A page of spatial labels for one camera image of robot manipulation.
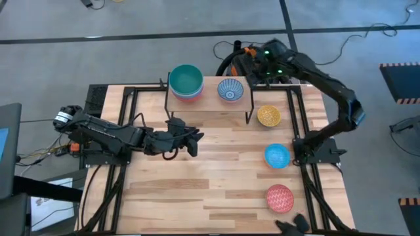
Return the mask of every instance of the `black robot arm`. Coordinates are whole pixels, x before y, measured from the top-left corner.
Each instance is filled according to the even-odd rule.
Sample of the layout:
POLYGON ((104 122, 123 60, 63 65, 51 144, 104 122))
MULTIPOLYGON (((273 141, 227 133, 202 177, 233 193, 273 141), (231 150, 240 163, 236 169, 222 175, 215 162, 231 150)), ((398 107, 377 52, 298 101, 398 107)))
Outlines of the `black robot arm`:
POLYGON ((184 146, 191 156, 197 156, 197 142, 204 135, 199 133, 199 129, 187 127, 184 121, 173 117, 166 121, 167 132, 154 132, 153 128, 146 127, 143 114, 139 113, 135 118, 138 116, 143 120, 143 127, 134 127, 133 121, 119 126, 93 117, 79 106, 66 106, 60 109, 53 125, 56 131, 68 134, 69 139, 80 144, 96 142, 104 153, 116 157, 130 150, 141 151, 146 155, 164 154, 175 150, 171 158, 163 156, 169 160, 175 158, 178 149, 184 146))
POLYGON ((321 130, 310 131, 303 139, 299 151, 302 159, 313 156, 328 138, 354 130, 363 120, 365 113, 353 90, 320 71, 307 55, 288 49, 277 39, 261 47, 248 47, 233 52, 220 65, 216 76, 223 75, 233 57, 240 54, 248 54, 252 58, 253 71, 244 75, 250 87, 265 83, 274 76, 287 75, 308 81, 338 103, 338 119, 321 130))
POLYGON ((341 132, 356 129, 365 117, 365 113, 354 91, 320 71, 307 55, 290 50, 284 55, 287 57, 276 58, 279 70, 299 80, 308 81, 338 103, 337 120, 321 130, 310 131, 303 140, 303 151, 307 155, 313 155, 324 140, 341 132))

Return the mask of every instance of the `blue patterned bowl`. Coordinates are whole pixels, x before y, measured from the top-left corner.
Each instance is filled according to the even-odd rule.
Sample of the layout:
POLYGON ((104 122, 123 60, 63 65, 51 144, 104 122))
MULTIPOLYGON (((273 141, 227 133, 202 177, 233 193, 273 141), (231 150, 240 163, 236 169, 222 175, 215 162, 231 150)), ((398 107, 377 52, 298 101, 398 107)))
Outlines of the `blue patterned bowl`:
POLYGON ((224 79, 217 86, 219 96, 228 102, 238 101, 243 95, 243 86, 236 79, 224 79))

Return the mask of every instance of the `wooden shelf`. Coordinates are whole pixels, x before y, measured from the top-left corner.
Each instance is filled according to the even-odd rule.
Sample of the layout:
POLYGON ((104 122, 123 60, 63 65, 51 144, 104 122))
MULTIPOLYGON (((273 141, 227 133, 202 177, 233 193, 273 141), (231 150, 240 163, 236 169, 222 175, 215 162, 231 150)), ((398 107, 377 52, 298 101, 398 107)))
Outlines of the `wooden shelf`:
POLYGON ((252 109, 251 89, 245 77, 206 76, 204 77, 204 89, 202 97, 195 102, 181 102, 169 89, 167 98, 167 110, 174 111, 229 111, 247 112, 252 109), (239 101, 228 103, 217 93, 219 83, 227 78, 237 79, 243 86, 243 95, 239 101))

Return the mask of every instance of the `gray floor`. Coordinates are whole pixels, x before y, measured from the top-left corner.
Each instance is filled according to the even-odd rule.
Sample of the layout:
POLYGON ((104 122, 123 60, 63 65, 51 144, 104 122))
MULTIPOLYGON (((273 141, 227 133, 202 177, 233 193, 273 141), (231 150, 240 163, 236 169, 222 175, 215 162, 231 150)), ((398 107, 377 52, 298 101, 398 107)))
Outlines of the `gray floor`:
MULTIPOLYGON (((404 20, 404 7, 413 0, 287 1, 294 28, 332 28, 389 24, 404 20)), ((408 24, 420 24, 420 5, 408 24)), ((40 39, 146 33, 218 30, 284 29, 280 4, 264 1, 106 0, 102 10, 86 9, 79 0, 9 0, 0 13, 0 39, 40 39)), ((349 33, 295 35, 301 52, 316 62, 333 59, 349 33)), ((60 106, 84 104, 93 83, 141 83, 165 78, 178 64, 195 64, 213 75, 220 60, 213 45, 226 40, 264 42, 273 37, 288 44, 287 35, 145 39, 88 43, 0 45, 0 103, 21 102, 22 120, 54 117, 60 106)), ((400 31, 385 37, 351 39, 336 63, 320 69, 354 89, 367 113, 358 130, 336 136, 348 149, 342 157, 345 184, 354 221, 360 231, 407 235, 398 207, 400 197, 419 197, 420 157, 398 149, 389 128, 401 119, 420 115, 418 105, 396 105, 378 69, 380 63, 418 59, 420 33, 400 31)), ((220 45, 219 56, 232 48, 220 45)), ((336 118, 335 102, 325 98, 329 120, 336 118)), ((51 122, 21 125, 19 152, 47 146, 57 136, 51 122)), ((396 139, 420 153, 412 131, 396 139)), ((50 157, 27 177, 43 180, 77 169, 72 157, 50 157)))

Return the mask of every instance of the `teal bowl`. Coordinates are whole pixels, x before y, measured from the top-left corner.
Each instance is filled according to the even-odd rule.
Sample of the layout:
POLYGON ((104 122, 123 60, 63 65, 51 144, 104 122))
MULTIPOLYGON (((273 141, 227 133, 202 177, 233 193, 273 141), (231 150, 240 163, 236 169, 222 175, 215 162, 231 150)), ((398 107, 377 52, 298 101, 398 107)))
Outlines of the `teal bowl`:
POLYGON ((181 65, 169 74, 169 87, 178 95, 197 93, 204 84, 201 71, 192 65, 181 65))

